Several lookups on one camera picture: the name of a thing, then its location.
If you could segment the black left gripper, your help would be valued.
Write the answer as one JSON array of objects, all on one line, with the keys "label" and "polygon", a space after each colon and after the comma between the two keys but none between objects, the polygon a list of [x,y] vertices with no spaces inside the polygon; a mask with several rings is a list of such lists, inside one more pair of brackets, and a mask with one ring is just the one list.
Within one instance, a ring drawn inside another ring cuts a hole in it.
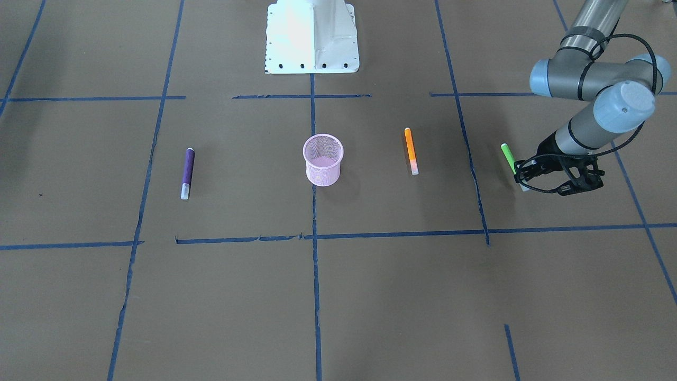
[{"label": "black left gripper", "polygon": [[[585,154],[576,155],[575,158],[573,154],[564,157],[564,152],[556,144],[556,133],[552,133],[539,144],[536,155],[538,157],[531,161],[514,162],[516,183],[526,184],[536,177],[564,171],[569,180],[555,190],[562,197],[594,191],[604,186],[602,177],[605,172],[599,169],[597,158]],[[577,169],[578,177],[571,172],[572,168]]]}]

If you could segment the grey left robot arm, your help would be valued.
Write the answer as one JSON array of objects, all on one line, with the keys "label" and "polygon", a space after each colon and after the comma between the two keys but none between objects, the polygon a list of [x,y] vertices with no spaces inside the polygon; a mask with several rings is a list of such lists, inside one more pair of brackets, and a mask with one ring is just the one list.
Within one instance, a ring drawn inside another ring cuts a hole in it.
[{"label": "grey left robot arm", "polygon": [[611,154],[606,145],[629,133],[635,138],[655,112],[657,96],[672,77],[667,59],[654,53],[645,39],[646,53],[624,63],[600,62],[612,39],[626,1],[587,1],[549,59],[537,62],[529,84],[534,94],[584,101],[586,107],[552,132],[525,161],[511,160],[515,183],[535,191],[531,180],[563,172],[566,181],[549,193],[561,196],[590,192],[603,186],[605,172],[598,159]]}]

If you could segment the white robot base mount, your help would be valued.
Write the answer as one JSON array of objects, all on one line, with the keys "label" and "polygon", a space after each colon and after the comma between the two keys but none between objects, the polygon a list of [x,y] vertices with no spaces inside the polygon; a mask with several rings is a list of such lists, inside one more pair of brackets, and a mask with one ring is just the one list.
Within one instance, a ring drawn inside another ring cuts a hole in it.
[{"label": "white robot base mount", "polygon": [[266,15],[265,73],[358,72],[358,30],[351,3],[277,1]]}]

